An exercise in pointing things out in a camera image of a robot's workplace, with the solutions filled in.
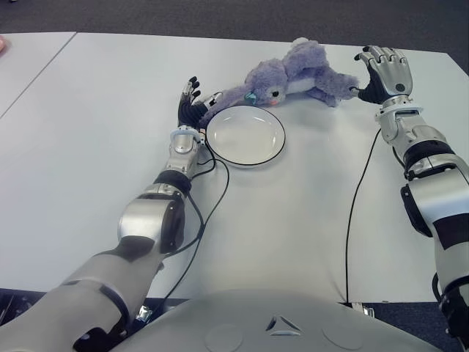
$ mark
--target purple plush toy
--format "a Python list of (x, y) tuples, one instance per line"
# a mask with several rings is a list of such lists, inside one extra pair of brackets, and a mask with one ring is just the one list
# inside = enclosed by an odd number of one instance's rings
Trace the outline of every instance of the purple plush toy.
[(292, 93), (305, 92), (334, 107), (341, 99), (353, 98), (349, 88), (357, 86), (356, 77), (330, 68), (324, 46), (298, 38), (282, 60), (261, 62), (247, 75), (244, 85), (223, 91), (221, 99), (202, 118), (201, 126), (207, 126), (216, 113), (229, 106), (276, 105)]

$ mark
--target wire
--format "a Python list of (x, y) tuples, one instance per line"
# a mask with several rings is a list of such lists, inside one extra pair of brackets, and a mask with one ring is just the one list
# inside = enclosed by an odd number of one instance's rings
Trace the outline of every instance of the wire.
[(435, 295), (435, 298), (436, 298), (437, 302), (440, 303), (441, 302), (441, 294), (438, 291), (438, 274), (437, 273), (435, 273), (435, 275), (433, 275), (432, 290), (433, 290), (433, 294)]
[(198, 164), (198, 165), (205, 165), (206, 163), (208, 163), (210, 160), (213, 161), (213, 165), (212, 167), (210, 167), (208, 170), (205, 170), (205, 171), (202, 171), (202, 172), (199, 172), (198, 174), (195, 174), (192, 179), (194, 178), (197, 178), (198, 176), (202, 176), (202, 175), (205, 175), (205, 174), (208, 174), (209, 172), (212, 172), (214, 169), (215, 169), (215, 156), (213, 155), (213, 151), (207, 146), (207, 149), (208, 151), (210, 152), (210, 156), (212, 158), (208, 159), (207, 161), (201, 163), (201, 164)]
[(189, 269), (191, 268), (192, 266), (192, 263), (194, 261), (194, 259), (196, 258), (196, 255), (197, 255), (197, 251), (199, 250), (199, 246), (200, 246), (200, 243), (202, 241), (202, 237), (204, 236), (204, 231), (205, 231), (205, 228), (207, 227), (207, 223), (210, 219), (210, 217), (213, 215), (213, 213), (215, 212), (216, 208), (218, 207), (218, 205), (220, 204), (221, 200), (225, 197), (225, 194), (226, 194), (226, 191), (228, 190), (228, 186), (229, 186), (229, 169), (228, 169), (228, 166), (220, 159), (215, 159), (215, 156), (213, 155), (213, 152), (212, 150), (210, 150), (210, 148), (208, 148), (208, 150), (210, 151), (210, 154), (212, 156), (212, 158), (210, 160), (213, 160), (213, 167), (210, 169), (210, 170), (207, 170), (206, 172), (200, 172), (199, 174), (197, 174), (196, 176), (193, 177), (193, 179), (195, 177), (198, 177), (198, 176), (201, 176), (201, 175), (204, 175), (204, 174), (207, 174), (208, 172), (211, 172), (214, 170), (215, 168), (215, 165), (216, 163), (221, 163), (224, 167), (225, 167), (225, 170), (226, 170), (226, 185), (225, 185), (225, 188), (223, 190), (223, 193), (220, 195), (220, 198), (218, 198), (218, 201), (215, 203), (215, 205), (213, 206), (212, 210), (210, 211), (208, 217), (207, 217), (207, 220), (205, 220), (204, 222), (204, 219), (202, 217), (202, 213), (200, 212), (200, 209), (199, 207), (197, 206), (197, 204), (194, 202), (192, 196), (191, 196), (191, 193), (188, 194), (188, 199), (189, 201), (191, 202), (193, 208), (195, 209), (196, 213), (197, 213), (197, 216), (199, 217), (199, 220), (200, 220), (200, 227), (199, 227), (199, 231), (197, 232), (197, 236), (189, 243), (187, 244), (186, 246), (178, 249), (177, 251), (169, 254), (168, 256), (166, 256), (166, 258), (168, 257), (172, 257), (176, 254), (179, 254), (183, 251), (185, 251), (186, 249), (192, 247), (195, 243), (197, 243), (196, 245), (196, 248), (195, 250), (193, 251), (193, 254), (192, 254), (192, 258), (191, 260), (189, 261), (189, 264), (188, 266), (186, 267), (186, 269), (184, 270), (184, 272), (182, 273), (181, 277), (177, 280), (176, 284), (174, 284), (173, 288), (168, 292), (168, 294), (163, 298), (163, 300), (159, 303), (159, 305), (157, 305), (157, 307), (153, 310), (153, 313), (150, 315), (148, 321), (147, 321), (147, 324), (151, 323), (152, 321), (154, 321), (156, 318), (157, 318), (157, 313), (158, 311), (160, 310), (160, 308), (165, 304), (165, 302), (168, 300), (169, 296), (176, 290), (176, 288), (179, 286), (179, 284), (182, 282), (182, 280), (184, 279), (185, 275), (187, 274), (187, 272), (189, 271)]
[(376, 132), (376, 136), (374, 136), (372, 147), (368, 154), (368, 159), (366, 159), (366, 164), (361, 174), (360, 180), (358, 181), (357, 188), (355, 189), (355, 194), (353, 194), (352, 206), (350, 207), (349, 222), (347, 225), (347, 238), (345, 239), (345, 298), (346, 298), (345, 303), (350, 303), (349, 302), (349, 238), (350, 238), (350, 225), (352, 223), (353, 207), (355, 206), (358, 189), (360, 189), (360, 185), (363, 181), (363, 178), (365, 177), (366, 169), (368, 169), (369, 160), (372, 157), (374, 145), (376, 144), (376, 140), (378, 136), (380, 135), (380, 132), (381, 132), (381, 128), (378, 130), (378, 132)]
[(399, 156), (397, 155), (396, 148), (394, 148), (394, 147), (393, 147), (393, 154), (394, 154), (394, 157), (396, 158), (396, 160), (399, 162), (399, 164), (401, 164), (402, 168), (405, 169), (405, 165), (402, 162), (402, 160), (399, 158)]

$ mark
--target plate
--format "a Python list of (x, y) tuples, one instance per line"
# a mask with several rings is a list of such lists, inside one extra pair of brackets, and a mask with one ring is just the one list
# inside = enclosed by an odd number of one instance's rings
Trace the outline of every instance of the plate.
[(215, 154), (235, 166), (256, 166), (282, 151), (285, 130), (269, 111), (256, 106), (232, 106), (210, 120), (207, 142)]

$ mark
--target table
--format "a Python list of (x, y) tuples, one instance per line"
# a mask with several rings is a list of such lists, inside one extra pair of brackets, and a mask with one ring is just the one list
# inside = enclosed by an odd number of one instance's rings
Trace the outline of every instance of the table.
[[(124, 206), (167, 159), (184, 82), (205, 94), (239, 84), (289, 43), (77, 34), (0, 121), (0, 287), (50, 290), (88, 257), (114, 247)], [(358, 47), (327, 45), (330, 64), (367, 83)], [(426, 121), (469, 160), (468, 77), (447, 54), (405, 51)], [(284, 288), (344, 300), (344, 244), (353, 192), (375, 132), (377, 106), (335, 109), (294, 98), (269, 108), (284, 151), (256, 169), (230, 168), (226, 198), (175, 298), (231, 288)], [(203, 214), (224, 187), (223, 168), (194, 181)], [(375, 147), (350, 233), (352, 301), (433, 301), (431, 239), (402, 207), (402, 170)], [(187, 238), (198, 227), (188, 206)], [(168, 292), (190, 252), (168, 259), (150, 297)]]
[(0, 52), (0, 118), (73, 35), (72, 32), (3, 34), (8, 44)]

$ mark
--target triangle logo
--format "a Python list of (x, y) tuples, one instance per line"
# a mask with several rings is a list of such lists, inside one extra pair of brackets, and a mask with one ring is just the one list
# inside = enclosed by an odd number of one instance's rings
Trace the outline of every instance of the triangle logo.
[(274, 315), (265, 331), (270, 336), (301, 336), (301, 329), (282, 315)]

